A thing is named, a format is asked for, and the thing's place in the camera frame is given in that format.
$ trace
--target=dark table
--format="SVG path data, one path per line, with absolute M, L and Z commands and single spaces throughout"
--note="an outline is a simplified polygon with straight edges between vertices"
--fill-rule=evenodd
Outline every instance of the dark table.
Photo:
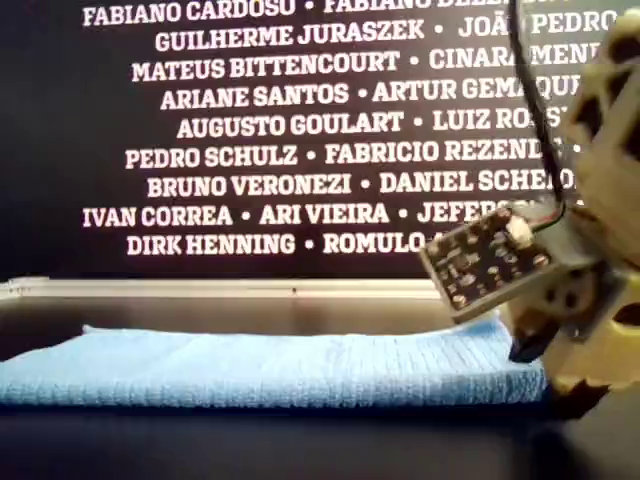
M 264 309 L 260 302 L 265 301 L 256 301 L 254 307 Z M 56 343 L 76 334 L 82 323 L 170 329 L 175 324 L 169 318 L 185 305 L 184 301 L 21 301 L 0 309 L 0 351 L 15 354 Z M 355 308 L 348 301 L 334 302 L 330 309 L 270 304 L 271 311 L 289 311 L 289 315 L 274 314 L 288 326 L 275 320 L 252 324 L 248 310 L 246 315 L 230 314 L 231 307 L 213 309 L 225 313 L 224 318 L 218 314 L 212 319 L 216 305 L 211 301 L 188 305 L 190 313 L 181 317 L 181 330 L 303 334 L 360 330 L 359 320 L 347 321 L 353 317 L 347 312 Z M 389 301 L 360 305 L 360 312 L 368 308 L 379 312 L 364 330 L 409 333 L 446 325 L 442 315 L 427 311 L 424 304 L 402 301 L 402 305 L 407 309 L 400 317 L 404 321 L 392 326 L 380 319 L 385 308 L 397 312 L 399 305 Z M 242 308 L 251 306 L 244 303 Z M 208 321 L 199 320 L 199 311 Z M 426 326 L 421 322 L 425 312 L 431 319 Z M 309 315 L 315 322 L 311 331 L 296 327 L 297 321 L 304 323 L 299 316 Z M 491 408 L 394 416 L 4 410 L 0 411 L 0 478 L 638 479 L 638 407 L 640 389 L 634 388 L 610 395 L 587 417 L 568 423 L 546 421 L 529 411 Z

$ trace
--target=black backdrop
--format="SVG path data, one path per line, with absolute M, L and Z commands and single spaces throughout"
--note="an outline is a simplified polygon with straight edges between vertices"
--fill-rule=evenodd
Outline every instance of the black backdrop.
M 381 194 L 379 172 L 468 171 L 476 181 L 483 169 L 539 168 L 535 158 L 495 161 L 446 161 L 389 164 L 324 163 L 324 144 L 355 142 L 436 141 L 444 151 L 447 140 L 519 138 L 531 136 L 528 129 L 433 131 L 435 109 L 517 108 L 520 98 L 464 99 L 461 95 L 465 78 L 510 77 L 511 67 L 433 68 L 429 62 L 433 49 L 491 48 L 506 46 L 505 36 L 461 37 L 457 34 L 465 17 L 486 15 L 493 18 L 505 5 L 438 7 L 444 0 L 434 0 L 428 9 L 393 10 L 325 14 L 323 0 L 306 9 L 298 1 L 293 16 L 258 19 L 225 19 L 206 22 L 180 22 L 160 25 L 127 25 L 83 28 L 82 8 L 98 6 L 84 0 L 61 2 L 44 0 L 9 0 L 3 5 L 0 35 L 2 67 L 0 74 L 0 119 L 2 139 L 2 175 L 0 189 L 0 279 L 22 275 L 48 275 L 55 278 L 399 278 L 423 276 L 414 253 L 325 254 L 323 234 L 367 232 L 422 232 L 430 238 L 446 231 L 457 221 L 420 223 L 415 214 L 423 202 L 528 199 L 540 192 L 478 191 Z M 596 1 L 553 1 L 527 3 L 525 14 L 623 11 L 632 2 L 617 1 L 603 5 Z M 162 31 L 246 28 L 252 26 L 294 25 L 296 34 L 305 24 L 357 22 L 372 20 L 424 19 L 425 38 L 368 43 L 329 45 L 291 45 L 267 48 L 213 49 L 162 53 L 154 46 L 156 33 Z M 436 25 L 442 31 L 435 30 Z M 598 42 L 602 32 L 527 33 L 532 45 Z M 331 52 L 399 51 L 396 71 L 347 73 L 322 76 L 266 76 L 262 78 L 221 78 L 197 82 L 131 81 L 132 63 L 187 59 L 225 59 L 242 56 L 317 54 Z M 412 65 L 411 56 L 420 58 Z M 539 65 L 542 76 L 572 74 L 580 65 Z M 422 100 L 405 102 L 371 101 L 378 82 L 393 80 L 456 81 L 455 100 Z M 345 82 L 350 98 L 344 105 L 299 105 L 265 108 L 233 108 L 212 110 L 161 111 L 166 90 L 220 88 L 257 85 L 284 86 Z M 357 92 L 366 88 L 368 95 Z M 570 95 L 555 96 L 551 106 L 566 105 Z M 281 137 L 177 139 L 183 118 L 233 115 L 283 115 L 400 110 L 404 112 L 402 131 L 352 135 L 314 135 Z M 412 119 L 421 116 L 424 124 L 417 127 Z M 206 148 L 222 145 L 298 145 L 298 165 L 286 167 L 236 167 L 197 169 L 140 170 L 126 169 L 127 149 L 139 148 Z M 305 152 L 318 152 L 313 161 Z M 236 196 L 194 197 L 176 199 L 146 198 L 148 177 L 231 175 L 351 173 L 353 194 L 348 196 L 264 197 Z M 371 187 L 360 188 L 369 179 Z M 317 204 L 335 202 L 382 202 L 390 222 L 373 225 L 310 225 L 302 215 L 299 225 L 258 225 L 263 206 L 267 204 Z M 83 208 L 138 207 L 160 205 L 226 205 L 234 219 L 233 226 L 188 228 L 84 228 Z M 399 209 L 406 209 L 400 218 Z M 251 212 L 243 221 L 241 213 Z M 127 255 L 128 235 L 188 234 L 252 234 L 292 233 L 296 251 L 290 255 Z M 315 248 L 305 248 L 307 240 Z

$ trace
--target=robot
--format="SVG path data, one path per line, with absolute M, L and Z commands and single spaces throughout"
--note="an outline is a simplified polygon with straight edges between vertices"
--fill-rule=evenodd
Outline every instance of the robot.
M 581 152 L 582 202 L 562 192 L 544 108 L 523 70 L 517 2 L 509 14 L 553 198 L 495 210 L 431 241 L 420 258 L 458 323 L 501 310 L 510 359 L 541 361 L 559 414 L 580 418 L 640 379 L 640 9 L 618 17 L 560 127 Z

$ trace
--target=blue towel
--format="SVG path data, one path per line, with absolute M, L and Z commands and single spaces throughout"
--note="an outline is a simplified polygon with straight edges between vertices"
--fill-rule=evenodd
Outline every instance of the blue towel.
M 536 402 L 498 318 L 414 335 L 187 334 L 85 327 L 0 362 L 12 406 L 395 408 Z

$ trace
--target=black wire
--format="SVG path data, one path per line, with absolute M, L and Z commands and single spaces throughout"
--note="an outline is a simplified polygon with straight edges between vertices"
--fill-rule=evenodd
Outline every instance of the black wire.
M 560 205 L 560 210 L 558 210 L 558 214 L 555 216 L 555 218 L 553 218 L 552 220 L 542 225 L 536 225 L 535 227 L 533 227 L 533 231 L 541 232 L 542 230 L 545 230 L 549 227 L 554 226 L 556 223 L 562 220 L 562 217 L 564 217 L 564 214 L 566 213 L 566 211 L 567 211 L 567 204 L 565 202 L 562 202 L 562 204 Z
M 542 167 L 548 177 L 551 178 L 551 185 L 556 202 L 564 204 L 564 194 L 562 180 L 560 178 L 560 162 L 558 151 L 551 141 L 550 127 L 547 122 L 546 106 L 535 78 L 531 73 L 531 68 L 525 57 L 522 41 L 520 39 L 520 18 L 518 15 L 518 1 L 510 0 L 507 7 L 509 21 L 509 42 L 513 52 L 516 77 L 522 84 L 522 91 L 527 102 L 527 107 L 531 113 L 536 137 L 540 142 L 540 153 L 542 154 Z

